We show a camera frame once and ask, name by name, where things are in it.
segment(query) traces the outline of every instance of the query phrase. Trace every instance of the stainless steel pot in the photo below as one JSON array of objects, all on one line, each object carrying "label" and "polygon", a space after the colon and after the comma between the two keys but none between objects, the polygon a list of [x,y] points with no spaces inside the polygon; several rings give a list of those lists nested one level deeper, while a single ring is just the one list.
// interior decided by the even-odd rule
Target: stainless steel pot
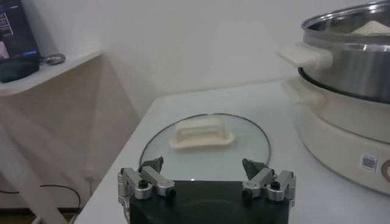
[{"label": "stainless steel pot", "polygon": [[[378,33],[353,32],[372,23],[369,29],[378,28]],[[337,10],[303,22],[304,43],[286,47],[279,54],[317,86],[390,103],[389,27],[390,1]]]}]

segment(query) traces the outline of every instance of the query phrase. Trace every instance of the black cable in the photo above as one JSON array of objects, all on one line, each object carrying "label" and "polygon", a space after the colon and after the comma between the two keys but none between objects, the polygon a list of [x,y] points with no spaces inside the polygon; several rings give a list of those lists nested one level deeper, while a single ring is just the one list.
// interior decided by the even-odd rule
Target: black cable
[{"label": "black cable", "polygon": [[[80,197],[80,194],[75,189],[73,189],[71,187],[68,187],[68,186],[62,186],[62,185],[56,185],[56,184],[44,184],[44,185],[41,185],[40,187],[60,187],[60,188],[65,188],[65,189],[73,191],[76,194],[77,199],[79,201],[79,204],[77,205],[77,208],[78,208],[78,210],[80,210],[81,197]],[[19,194],[18,191],[0,191],[0,193],[3,193],[3,194]]]}]

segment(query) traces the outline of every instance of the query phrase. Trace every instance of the pot lid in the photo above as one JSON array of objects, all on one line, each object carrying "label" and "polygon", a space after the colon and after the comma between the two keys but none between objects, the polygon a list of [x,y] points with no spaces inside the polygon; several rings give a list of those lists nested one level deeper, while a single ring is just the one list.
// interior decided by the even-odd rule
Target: pot lid
[{"label": "pot lid", "polygon": [[163,157],[169,180],[247,180],[242,160],[268,164],[271,145],[254,122],[231,114],[200,114],[169,125],[145,146],[140,164]]}]

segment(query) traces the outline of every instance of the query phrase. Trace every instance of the pot handle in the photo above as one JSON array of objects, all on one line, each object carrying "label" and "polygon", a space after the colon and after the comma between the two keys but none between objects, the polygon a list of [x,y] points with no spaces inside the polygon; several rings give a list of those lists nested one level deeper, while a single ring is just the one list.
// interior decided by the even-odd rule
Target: pot handle
[{"label": "pot handle", "polygon": [[304,85],[300,77],[284,81],[282,87],[296,104],[317,106],[325,102],[324,96]]},{"label": "pot handle", "polygon": [[327,69],[333,64],[333,55],[330,51],[305,43],[285,47],[278,51],[278,55],[295,67],[307,71]]}]

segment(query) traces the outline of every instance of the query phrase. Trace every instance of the screw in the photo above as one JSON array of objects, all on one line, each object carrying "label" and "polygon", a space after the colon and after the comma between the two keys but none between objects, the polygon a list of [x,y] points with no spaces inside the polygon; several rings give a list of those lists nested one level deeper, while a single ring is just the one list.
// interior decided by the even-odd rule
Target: screw
[{"label": "screw", "polygon": [[138,182],[138,187],[139,187],[140,189],[145,189],[145,188],[147,188],[147,185],[148,185],[148,183],[147,183],[147,181],[145,181],[145,180],[140,180],[140,181]]},{"label": "screw", "polygon": [[271,183],[271,189],[272,190],[280,190],[280,183],[279,182],[277,182],[277,181],[274,181],[274,182],[272,182]]}]

